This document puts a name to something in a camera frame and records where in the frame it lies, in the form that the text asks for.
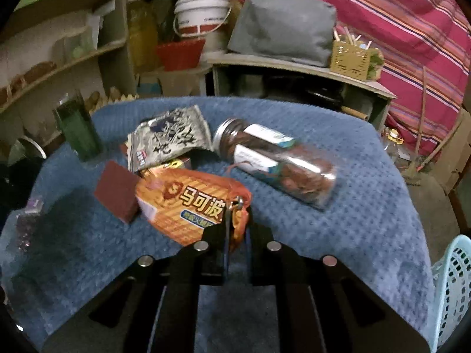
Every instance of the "dark red sponge block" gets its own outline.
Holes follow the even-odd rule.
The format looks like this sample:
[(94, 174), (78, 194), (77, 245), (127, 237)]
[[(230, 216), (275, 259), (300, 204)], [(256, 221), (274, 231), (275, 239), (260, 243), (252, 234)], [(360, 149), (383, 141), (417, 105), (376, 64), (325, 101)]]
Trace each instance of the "dark red sponge block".
[(124, 223), (130, 223), (139, 210), (136, 184), (140, 178), (110, 160), (95, 189), (95, 198)]

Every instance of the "cardboard box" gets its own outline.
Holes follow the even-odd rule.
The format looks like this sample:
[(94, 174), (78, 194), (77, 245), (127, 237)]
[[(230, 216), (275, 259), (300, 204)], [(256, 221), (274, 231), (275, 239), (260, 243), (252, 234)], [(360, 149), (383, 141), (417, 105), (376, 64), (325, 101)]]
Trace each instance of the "cardboard box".
[(155, 75), (140, 76), (136, 89), (140, 98), (154, 98), (162, 95), (159, 79)]
[(187, 156), (179, 156), (178, 158), (169, 160), (167, 163), (163, 163), (162, 165), (141, 170), (139, 174), (143, 178), (153, 177), (158, 175), (161, 168), (186, 168), (187, 170), (192, 170), (191, 159)]
[(145, 83), (157, 82), (165, 97), (185, 97), (188, 95), (206, 95), (206, 74), (211, 72), (207, 63), (197, 68), (177, 71), (159, 70), (141, 74)]
[(465, 96), (463, 97), (463, 107), (471, 111), (471, 73), (468, 76), (468, 84), (466, 85)]
[(471, 155), (471, 115), (461, 109), (458, 120), (461, 120), (460, 126), (443, 147), (431, 172), (447, 195), (458, 181), (459, 173), (465, 168)]

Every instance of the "blue towel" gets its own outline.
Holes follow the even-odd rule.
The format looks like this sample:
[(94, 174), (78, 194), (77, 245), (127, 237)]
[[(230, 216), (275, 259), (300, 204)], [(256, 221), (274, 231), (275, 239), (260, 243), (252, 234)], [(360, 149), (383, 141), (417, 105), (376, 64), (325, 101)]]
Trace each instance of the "blue towel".
[[(188, 97), (119, 103), (94, 114), (106, 147), (102, 161), (81, 163), (67, 144), (46, 161), (32, 192), (43, 197), (45, 214), (26, 254), (15, 248), (15, 214), (10, 216), (0, 238), (2, 285), (37, 347), (139, 256), (162, 258), (179, 250), (143, 216), (131, 225), (115, 219), (93, 191), (106, 159), (126, 165), (118, 146), (140, 120), (194, 104), (213, 133), (225, 119), (242, 118), (337, 155), (343, 178), (324, 211), (238, 169), (232, 176), (252, 192), (256, 221), (269, 226), (277, 240), (303, 256), (337, 256), (426, 333), (434, 287), (424, 232), (406, 185), (370, 124), (295, 103)], [(208, 151), (195, 152), (192, 164), (219, 175), (228, 166)], [(240, 248), (231, 257), (229, 284), (201, 289), (195, 351), (273, 352), (277, 336), (274, 289), (247, 284)]]

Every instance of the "red basket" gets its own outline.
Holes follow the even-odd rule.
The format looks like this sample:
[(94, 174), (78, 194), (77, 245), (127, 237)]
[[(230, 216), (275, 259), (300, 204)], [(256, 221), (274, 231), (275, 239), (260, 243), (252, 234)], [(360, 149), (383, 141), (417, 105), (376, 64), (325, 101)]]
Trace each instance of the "red basket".
[(158, 45), (155, 53), (165, 71), (192, 69), (198, 66), (205, 39), (184, 40)]

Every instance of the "wooden stick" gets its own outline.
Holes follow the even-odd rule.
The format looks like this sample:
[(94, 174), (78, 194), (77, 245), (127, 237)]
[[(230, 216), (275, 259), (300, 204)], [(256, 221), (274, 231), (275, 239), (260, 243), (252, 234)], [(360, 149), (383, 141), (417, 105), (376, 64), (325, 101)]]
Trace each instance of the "wooden stick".
[(422, 113), (420, 115), (419, 130), (417, 133), (417, 142), (415, 143), (414, 158), (412, 159), (413, 163), (417, 160), (419, 155), (420, 142), (422, 141), (422, 129), (423, 122), (425, 119), (425, 103), (427, 102), (427, 67), (422, 68), (423, 75), (423, 88), (422, 88)]
[(437, 155), (437, 153), (443, 148), (443, 146), (445, 146), (448, 141), (450, 140), (450, 138), (455, 134), (456, 130), (458, 129), (458, 127), (460, 127), (461, 125), (461, 121), (462, 119), (459, 119), (458, 121), (456, 121), (455, 125), (453, 126), (453, 128), (451, 129), (451, 131), (447, 134), (447, 136), (440, 142), (440, 144), (437, 146), (437, 148), (434, 149), (434, 151), (432, 151), (432, 153), (427, 156), (427, 158), (422, 162), (420, 163), (420, 166), (418, 166), (417, 168), (417, 171), (420, 171), (422, 170), (426, 165), (427, 163), (429, 163), (433, 157), (435, 155)]
[(355, 116), (356, 118), (362, 119), (363, 121), (366, 121), (366, 119), (368, 118), (367, 114), (364, 114), (362, 112), (359, 112), (359, 111), (357, 111), (355, 109), (352, 109), (350, 107), (347, 107), (347, 106), (340, 107), (340, 110), (342, 110), (342, 113), (349, 114), (351, 116)]
[(349, 29), (346, 26), (344, 26), (343, 28), (345, 29), (345, 34), (347, 35), (349, 39), (350, 45), (353, 45), (353, 40), (352, 40), (352, 36), (350, 35)]

